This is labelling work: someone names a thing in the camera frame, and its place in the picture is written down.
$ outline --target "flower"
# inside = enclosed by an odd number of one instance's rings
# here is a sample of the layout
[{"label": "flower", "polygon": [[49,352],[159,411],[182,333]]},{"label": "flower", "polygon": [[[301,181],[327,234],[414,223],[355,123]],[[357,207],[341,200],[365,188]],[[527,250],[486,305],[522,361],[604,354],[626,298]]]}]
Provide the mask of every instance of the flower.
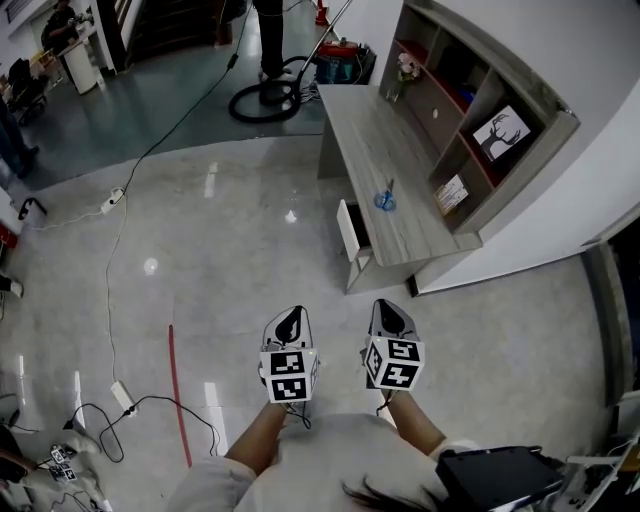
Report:
[{"label": "flower", "polygon": [[420,65],[408,53],[401,53],[398,56],[398,79],[401,82],[415,80],[420,77]]}]

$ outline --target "person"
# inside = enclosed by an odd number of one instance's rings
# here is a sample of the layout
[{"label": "person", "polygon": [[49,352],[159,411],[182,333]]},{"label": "person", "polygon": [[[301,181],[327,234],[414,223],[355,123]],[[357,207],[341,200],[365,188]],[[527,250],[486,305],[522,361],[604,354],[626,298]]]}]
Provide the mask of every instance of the person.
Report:
[{"label": "person", "polygon": [[0,99],[0,157],[11,172],[24,178],[33,169],[38,146],[28,148],[20,133],[18,121]]},{"label": "person", "polygon": [[289,69],[284,68],[282,42],[284,39],[283,0],[253,0],[258,11],[260,40],[262,41],[262,69],[260,79],[294,82]]},{"label": "person", "polygon": [[45,461],[51,459],[54,445],[70,447],[77,453],[100,453],[100,447],[92,439],[75,430],[44,430],[33,434],[14,434],[0,426],[0,479],[22,487],[49,492],[84,491],[94,501],[104,501],[96,476],[88,469],[75,471],[75,480],[56,481]]},{"label": "person", "polygon": [[167,512],[446,510],[436,475],[441,452],[479,449],[450,443],[411,394],[388,402],[396,427],[370,414],[312,420],[282,429],[286,410],[267,404],[224,457],[194,465]]},{"label": "person", "polygon": [[[58,3],[56,3],[54,7],[53,14],[42,31],[41,42],[45,51],[53,50],[53,53],[58,55],[80,37],[75,29],[75,18],[76,13],[69,6],[69,0],[58,0]],[[75,86],[71,71],[64,56],[60,58],[60,61],[69,80]]]}]

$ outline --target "metal pole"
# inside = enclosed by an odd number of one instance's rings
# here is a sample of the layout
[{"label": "metal pole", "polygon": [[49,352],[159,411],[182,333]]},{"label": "metal pole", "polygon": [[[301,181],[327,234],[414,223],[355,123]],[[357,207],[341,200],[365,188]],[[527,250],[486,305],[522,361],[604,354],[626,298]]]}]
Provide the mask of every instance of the metal pole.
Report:
[{"label": "metal pole", "polygon": [[331,23],[329,23],[329,26],[327,27],[327,30],[325,30],[324,34],[322,34],[322,37],[320,38],[320,40],[316,44],[316,47],[313,49],[313,51],[311,52],[311,54],[309,55],[309,57],[305,61],[304,66],[302,66],[302,71],[300,72],[300,76],[304,75],[304,73],[307,71],[307,68],[311,65],[311,61],[316,56],[316,53],[318,53],[318,50],[320,49],[320,46],[322,45],[322,43],[324,43],[324,40],[329,36],[331,31],[333,30],[333,27],[336,26],[336,23],[338,23],[338,20],[342,17],[344,12],[348,9],[348,7],[352,3],[353,3],[353,0],[347,0],[347,2],[342,6],[342,9],[340,9],[340,12],[338,12],[338,14],[336,14],[336,17],[333,19],[333,21]]}]

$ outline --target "white wall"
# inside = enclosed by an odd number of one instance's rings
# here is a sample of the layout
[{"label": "white wall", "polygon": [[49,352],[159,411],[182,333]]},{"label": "white wall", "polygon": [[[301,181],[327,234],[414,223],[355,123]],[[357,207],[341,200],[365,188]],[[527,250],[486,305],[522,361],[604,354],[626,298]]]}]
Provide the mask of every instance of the white wall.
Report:
[{"label": "white wall", "polygon": [[[323,0],[333,20],[346,0]],[[367,43],[378,56],[371,76],[371,85],[378,85],[391,49],[398,24],[402,0],[354,0],[338,21],[335,32],[356,43]]]},{"label": "white wall", "polygon": [[593,144],[520,217],[450,272],[433,291],[526,269],[580,252],[640,200],[640,82]]},{"label": "white wall", "polygon": [[[484,248],[433,283],[423,280],[424,274],[416,274],[421,291],[495,277],[575,254],[582,250],[582,243],[633,206],[627,193],[640,197],[640,169],[633,175],[625,167],[636,161],[634,144],[613,144],[627,135],[621,130],[629,128],[629,120],[617,118],[597,145],[590,146],[640,77],[635,50],[640,44],[640,9],[635,0],[441,3],[531,66],[566,101],[581,126],[525,190],[481,230]],[[637,101],[629,100],[625,109],[632,109]],[[611,189],[610,182],[621,183],[624,190]]]}]

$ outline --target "small box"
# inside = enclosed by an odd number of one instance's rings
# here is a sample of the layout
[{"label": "small box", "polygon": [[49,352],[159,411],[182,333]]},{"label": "small box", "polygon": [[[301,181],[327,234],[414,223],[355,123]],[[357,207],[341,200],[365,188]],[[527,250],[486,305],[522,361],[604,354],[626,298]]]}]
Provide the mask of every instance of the small box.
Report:
[{"label": "small box", "polygon": [[468,196],[469,192],[458,174],[436,191],[438,208],[440,208],[443,215],[447,215]]},{"label": "small box", "polygon": [[364,365],[375,387],[411,391],[424,368],[424,343],[372,336]]},{"label": "small box", "polygon": [[320,365],[316,349],[261,352],[260,360],[271,403],[311,400]]}]

